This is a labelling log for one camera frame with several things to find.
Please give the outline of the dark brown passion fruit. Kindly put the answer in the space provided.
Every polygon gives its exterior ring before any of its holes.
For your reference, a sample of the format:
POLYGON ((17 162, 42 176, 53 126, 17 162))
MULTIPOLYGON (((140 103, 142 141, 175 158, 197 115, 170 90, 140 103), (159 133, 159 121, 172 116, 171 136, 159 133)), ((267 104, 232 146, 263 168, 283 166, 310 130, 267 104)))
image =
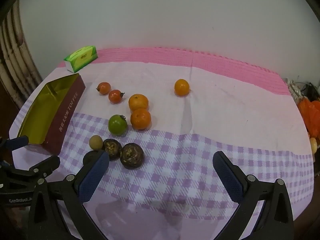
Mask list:
POLYGON ((122 145, 115 139, 106 139, 103 142, 103 150, 108 153, 110 161, 115 161, 121 156, 122 145))

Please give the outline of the green tomato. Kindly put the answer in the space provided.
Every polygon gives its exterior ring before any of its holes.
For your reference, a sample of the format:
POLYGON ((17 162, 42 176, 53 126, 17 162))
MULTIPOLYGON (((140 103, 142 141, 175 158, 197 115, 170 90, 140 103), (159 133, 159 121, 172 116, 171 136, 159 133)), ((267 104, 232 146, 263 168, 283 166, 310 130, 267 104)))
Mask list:
POLYGON ((127 131, 127 121, 124 115, 113 115, 108 121, 108 130, 111 134, 121 136, 127 131))

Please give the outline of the large dark passion fruit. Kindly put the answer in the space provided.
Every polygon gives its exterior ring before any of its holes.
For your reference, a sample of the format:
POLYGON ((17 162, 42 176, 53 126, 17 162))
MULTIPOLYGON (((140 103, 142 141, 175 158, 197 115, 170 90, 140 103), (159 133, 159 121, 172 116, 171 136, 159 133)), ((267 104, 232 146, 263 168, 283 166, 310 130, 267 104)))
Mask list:
POLYGON ((144 151, 138 144, 128 143, 123 146, 120 162, 125 168, 129 170, 140 168, 144 160, 144 151))

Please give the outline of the red cherry tomato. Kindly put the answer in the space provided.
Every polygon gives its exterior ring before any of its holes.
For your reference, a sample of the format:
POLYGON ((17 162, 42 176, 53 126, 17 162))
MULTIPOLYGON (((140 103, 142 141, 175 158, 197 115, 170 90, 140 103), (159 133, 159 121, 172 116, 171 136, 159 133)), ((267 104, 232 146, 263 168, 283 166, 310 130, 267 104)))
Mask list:
POLYGON ((111 85, 108 82, 101 82, 97 86, 96 90, 101 94, 101 95, 107 95, 111 91, 111 85))
POLYGON ((124 92, 114 89, 109 92, 108 99, 112 104, 118 104, 122 101, 124 94, 124 92))

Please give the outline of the orange mandarin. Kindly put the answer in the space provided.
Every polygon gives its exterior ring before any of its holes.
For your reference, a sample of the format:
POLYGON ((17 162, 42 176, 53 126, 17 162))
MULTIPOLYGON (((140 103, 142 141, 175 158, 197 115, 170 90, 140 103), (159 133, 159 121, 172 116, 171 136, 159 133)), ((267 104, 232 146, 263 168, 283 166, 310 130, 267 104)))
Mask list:
POLYGON ((134 112, 137 109, 146 109, 149 108, 149 100, 143 94, 133 94, 129 98, 129 109, 134 112))
POLYGON ((130 116, 130 122, 134 129, 144 130, 151 124, 151 114, 148 110, 139 108, 132 112, 130 116))

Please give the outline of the maroon gold toffee tin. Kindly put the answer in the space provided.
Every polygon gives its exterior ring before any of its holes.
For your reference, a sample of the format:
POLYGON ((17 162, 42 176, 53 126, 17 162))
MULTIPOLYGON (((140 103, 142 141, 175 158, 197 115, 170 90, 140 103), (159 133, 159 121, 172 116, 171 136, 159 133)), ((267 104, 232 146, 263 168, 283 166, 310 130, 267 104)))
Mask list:
POLYGON ((9 138, 25 135, 29 138, 27 150, 59 155, 69 123, 85 88, 80 74, 49 81, 34 99, 28 99, 20 109, 9 138))

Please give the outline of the beige patterned curtain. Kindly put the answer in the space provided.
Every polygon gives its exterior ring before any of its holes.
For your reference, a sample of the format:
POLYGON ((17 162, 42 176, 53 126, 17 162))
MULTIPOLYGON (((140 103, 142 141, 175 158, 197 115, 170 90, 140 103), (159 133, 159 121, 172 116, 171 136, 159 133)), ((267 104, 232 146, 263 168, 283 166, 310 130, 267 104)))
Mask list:
POLYGON ((25 41, 19 0, 13 4, 1 22, 0 39, 1 85, 14 104, 21 108, 42 82, 42 77, 25 41))

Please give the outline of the green tissue pack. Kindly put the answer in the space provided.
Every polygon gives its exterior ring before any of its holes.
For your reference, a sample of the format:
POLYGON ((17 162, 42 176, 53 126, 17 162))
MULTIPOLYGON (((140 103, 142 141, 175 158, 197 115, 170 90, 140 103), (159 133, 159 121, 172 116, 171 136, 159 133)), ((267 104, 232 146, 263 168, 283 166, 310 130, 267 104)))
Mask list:
POLYGON ((66 68, 71 73, 76 73, 98 58, 95 46, 85 46, 64 58, 66 68))

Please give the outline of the orange plastic bag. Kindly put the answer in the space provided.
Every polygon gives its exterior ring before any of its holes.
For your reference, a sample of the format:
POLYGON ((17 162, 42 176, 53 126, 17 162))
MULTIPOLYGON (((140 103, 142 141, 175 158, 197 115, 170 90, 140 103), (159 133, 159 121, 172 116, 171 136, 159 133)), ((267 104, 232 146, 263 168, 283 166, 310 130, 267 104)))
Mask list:
POLYGON ((303 98, 298 104, 298 109, 303 118, 306 129, 310 134, 310 137, 319 138, 319 101, 315 100, 311 102, 308 98, 303 98))

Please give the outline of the pink purple checkered tablecloth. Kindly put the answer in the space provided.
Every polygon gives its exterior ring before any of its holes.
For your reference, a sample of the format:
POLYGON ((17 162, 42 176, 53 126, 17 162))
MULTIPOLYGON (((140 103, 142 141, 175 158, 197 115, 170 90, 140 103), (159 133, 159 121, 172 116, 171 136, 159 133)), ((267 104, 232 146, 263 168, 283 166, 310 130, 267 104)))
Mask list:
POLYGON ((314 188, 309 136, 286 83, 247 63, 178 49, 106 49, 80 70, 85 91, 69 123, 59 168, 49 181, 82 167, 89 139, 110 137, 108 120, 129 118, 128 100, 149 100, 151 127, 119 138, 145 152, 141 168, 113 161, 85 207, 110 239, 213 239, 236 209, 218 178, 213 154, 222 150, 244 173, 285 181, 298 217, 314 188), (189 83, 177 96, 175 82, 189 83), (112 104, 97 86, 124 92, 112 104))

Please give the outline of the small round orange kumquat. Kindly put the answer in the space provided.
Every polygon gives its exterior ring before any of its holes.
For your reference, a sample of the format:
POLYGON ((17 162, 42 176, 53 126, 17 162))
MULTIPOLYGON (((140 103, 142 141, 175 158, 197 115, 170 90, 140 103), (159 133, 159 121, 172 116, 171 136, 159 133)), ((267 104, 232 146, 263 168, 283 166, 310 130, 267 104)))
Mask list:
POLYGON ((190 92, 189 83, 184 79, 175 82, 174 91, 177 96, 187 96, 190 92))

